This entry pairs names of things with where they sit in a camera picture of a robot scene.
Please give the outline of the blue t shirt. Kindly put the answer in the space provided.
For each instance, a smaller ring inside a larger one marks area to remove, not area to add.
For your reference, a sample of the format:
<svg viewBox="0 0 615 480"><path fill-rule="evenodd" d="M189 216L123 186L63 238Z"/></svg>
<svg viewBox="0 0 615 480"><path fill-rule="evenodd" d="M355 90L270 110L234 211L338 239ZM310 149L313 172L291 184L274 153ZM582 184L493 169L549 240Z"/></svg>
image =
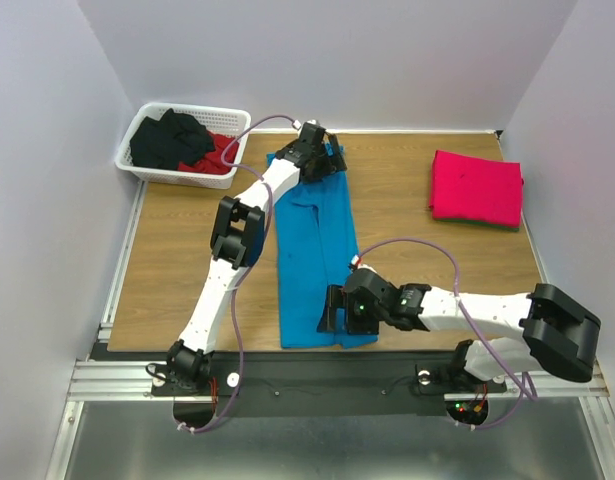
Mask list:
<svg viewBox="0 0 615 480"><path fill-rule="evenodd" d="M332 333L317 331L327 288L342 285L359 252L347 175L301 183L275 203L280 343L287 348L370 345L375 334L350 335L336 312Z"/></svg>

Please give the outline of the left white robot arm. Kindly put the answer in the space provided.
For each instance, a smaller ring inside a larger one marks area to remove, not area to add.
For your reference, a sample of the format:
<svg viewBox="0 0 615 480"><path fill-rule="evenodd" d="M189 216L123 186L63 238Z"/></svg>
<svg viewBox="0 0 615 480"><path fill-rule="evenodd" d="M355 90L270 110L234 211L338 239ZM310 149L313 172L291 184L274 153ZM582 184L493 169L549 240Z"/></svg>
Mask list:
<svg viewBox="0 0 615 480"><path fill-rule="evenodd" d="M150 364L152 384L189 394L210 383L210 361L220 322L242 280L258 261L276 201L301 183L344 171L336 136L315 120L296 122L296 139L275 153L270 166L242 193L220 200L210 237L207 278L190 320L163 364Z"/></svg>

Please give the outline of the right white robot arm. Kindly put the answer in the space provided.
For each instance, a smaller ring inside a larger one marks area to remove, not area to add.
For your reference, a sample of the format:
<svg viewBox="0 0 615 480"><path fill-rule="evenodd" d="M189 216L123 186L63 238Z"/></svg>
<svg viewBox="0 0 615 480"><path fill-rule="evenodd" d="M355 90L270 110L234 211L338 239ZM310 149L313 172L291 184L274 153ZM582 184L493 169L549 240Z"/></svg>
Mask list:
<svg viewBox="0 0 615 480"><path fill-rule="evenodd" d="M405 332L472 331L475 339L460 342L447 364L417 369L420 384L448 391L532 371L587 383L601 328L595 314L545 283L530 293L456 294L429 284L395 286L360 266L344 284L328 285L317 332L341 326L350 335L376 335L381 324Z"/></svg>

